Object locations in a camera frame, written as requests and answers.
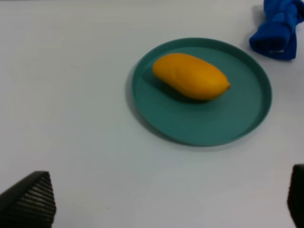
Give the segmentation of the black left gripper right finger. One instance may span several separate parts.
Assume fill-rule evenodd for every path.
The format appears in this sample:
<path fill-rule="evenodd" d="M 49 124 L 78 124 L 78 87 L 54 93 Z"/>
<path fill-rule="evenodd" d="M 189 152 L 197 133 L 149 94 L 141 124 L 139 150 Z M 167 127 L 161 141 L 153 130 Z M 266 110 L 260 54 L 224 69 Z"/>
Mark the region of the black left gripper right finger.
<path fill-rule="evenodd" d="M 304 228 L 304 165 L 293 166 L 287 198 L 290 216 L 297 228 Z"/>

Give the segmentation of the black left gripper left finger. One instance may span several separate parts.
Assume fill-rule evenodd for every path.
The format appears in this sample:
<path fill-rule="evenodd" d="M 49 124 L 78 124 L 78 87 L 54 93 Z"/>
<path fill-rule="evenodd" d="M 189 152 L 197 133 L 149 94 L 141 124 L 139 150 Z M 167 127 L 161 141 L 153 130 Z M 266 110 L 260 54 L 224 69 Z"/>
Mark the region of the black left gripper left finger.
<path fill-rule="evenodd" d="M 0 195 L 2 228 L 50 228 L 56 211 L 48 171 L 35 171 Z"/>

